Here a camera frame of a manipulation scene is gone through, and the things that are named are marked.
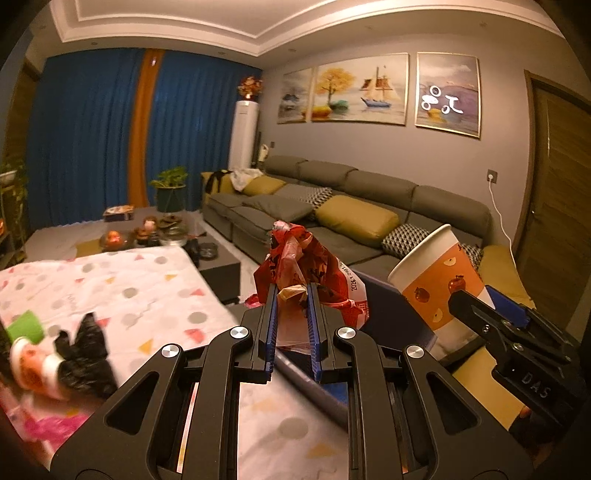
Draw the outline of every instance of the sofa cushion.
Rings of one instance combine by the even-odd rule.
[[[210,196],[207,205],[224,218],[228,218],[230,209],[240,207],[246,198],[248,198],[246,195],[239,193],[214,193]]]
[[[438,222],[433,220],[432,218],[427,218],[423,215],[419,215],[418,213],[410,212],[407,217],[407,223],[412,223],[418,227],[424,228],[429,233],[434,232],[439,227],[444,225],[443,222]],[[482,237],[477,237],[470,233],[466,233],[460,229],[457,229],[452,225],[452,232],[456,236],[456,238],[463,244],[468,245],[475,245],[477,247],[481,247],[483,244]]]
[[[382,240],[382,249],[396,258],[404,258],[419,243],[427,238],[429,232],[412,223],[398,225]]]
[[[300,164],[305,161],[307,160],[301,157],[273,155],[265,160],[265,173],[298,179],[300,177]]]
[[[270,195],[283,187],[283,185],[285,185],[284,180],[273,179],[267,175],[263,175],[248,182],[248,185],[244,187],[242,193],[249,197],[252,197],[253,195]]]
[[[312,227],[309,232],[346,265],[369,260],[382,254],[381,250],[360,245],[349,237],[340,235],[323,226]]]
[[[400,260],[392,255],[380,255],[379,257],[357,263],[352,268],[355,271],[365,273],[370,277],[377,278],[383,282],[388,281],[388,275]]]
[[[267,177],[271,177],[272,179],[283,180],[285,183],[294,183],[297,184],[297,179],[292,179],[291,177],[284,177],[283,175],[275,175],[273,173],[265,173]]]
[[[203,192],[203,198],[202,198],[202,203],[205,205],[208,201],[209,201],[209,197],[210,194],[209,193],[205,193],[205,185],[207,185],[207,181],[209,180],[209,177],[211,177],[213,174],[213,172],[211,171],[202,171],[201,172],[201,190]],[[222,177],[222,181],[221,181],[221,185],[218,187],[217,185],[217,179],[214,179],[213,181],[213,185],[212,185],[212,192],[214,193],[236,193],[236,190],[234,190],[234,187],[232,186],[232,181],[230,179],[230,175],[224,175]]]
[[[310,203],[279,197],[277,195],[246,197],[242,201],[242,204],[256,208],[273,218],[286,222],[295,222],[311,214],[314,210],[314,206]]]
[[[427,185],[415,187],[411,211],[449,223],[478,238],[486,236],[492,221],[491,212],[483,203]]]
[[[484,247],[478,273],[485,285],[496,288],[517,303],[535,308],[534,302],[521,283],[507,247],[502,245]]]
[[[398,215],[351,197],[337,195],[316,210],[319,224],[368,247],[379,248],[398,226]]]
[[[316,210],[320,205],[332,197],[333,190],[330,187],[307,187],[304,185],[285,185],[275,192],[275,196],[307,202]],[[316,215],[312,211],[310,220],[315,220]]]
[[[484,250],[480,247],[475,247],[474,245],[462,244],[460,243],[460,247],[466,253],[468,258],[470,259],[470,263],[472,266],[478,270],[480,268],[480,262],[482,261],[482,255]]]
[[[231,209],[228,220],[262,242],[269,240],[268,233],[273,229],[275,223],[275,219],[265,212],[245,206]]]
[[[411,181],[353,170],[349,172],[343,191],[354,197],[385,203],[403,210],[410,210],[413,190],[417,185]]]
[[[299,165],[300,180],[322,187],[339,188],[350,171],[357,170],[349,165],[326,161],[310,160]]]

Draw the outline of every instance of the black plastic bag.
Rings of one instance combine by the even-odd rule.
[[[70,344],[65,330],[60,331],[53,343],[56,352],[64,359],[57,371],[57,379],[62,385],[104,400],[115,393],[117,383],[107,361],[105,335],[96,323],[94,313],[84,316],[73,344]]]

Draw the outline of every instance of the white cloth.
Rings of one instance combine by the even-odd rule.
[[[251,180],[260,177],[261,175],[263,175],[263,172],[258,168],[241,168],[230,173],[230,180],[232,181],[234,190],[241,192]]]
[[[119,385],[167,343],[195,348],[236,325],[180,247],[32,262],[0,271],[2,321],[10,324],[27,310],[45,330],[40,346],[47,352],[53,351],[60,329],[73,339],[83,316],[96,312]],[[20,403],[36,419],[92,414],[99,406],[30,392]],[[279,372],[267,385],[242,385],[239,480],[346,480],[347,458],[346,433]]]

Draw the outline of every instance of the plant pot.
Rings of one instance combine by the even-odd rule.
[[[156,209],[164,213],[184,210],[185,188],[185,185],[182,187],[157,187]]]

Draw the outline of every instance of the paper cup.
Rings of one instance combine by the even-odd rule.
[[[67,391],[57,379],[63,361],[58,354],[48,355],[25,337],[16,339],[10,351],[12,373],[20,387],[58,400],[67,398]]]
[[[38,344],[45,337],[43,327],[39,323],[37,316],[27,310],[8,327],[6,327],[10,340],[14,342],[19,337],[27,337],[33,344]]]
[[[404,295],[437,335],[431,354],[442,359],[476,334],[449,312],[456,290],[466,290],[494,308],[485,285],[461,249],[450,225],[443,225],[419,243],[390,272],[388,282]]]

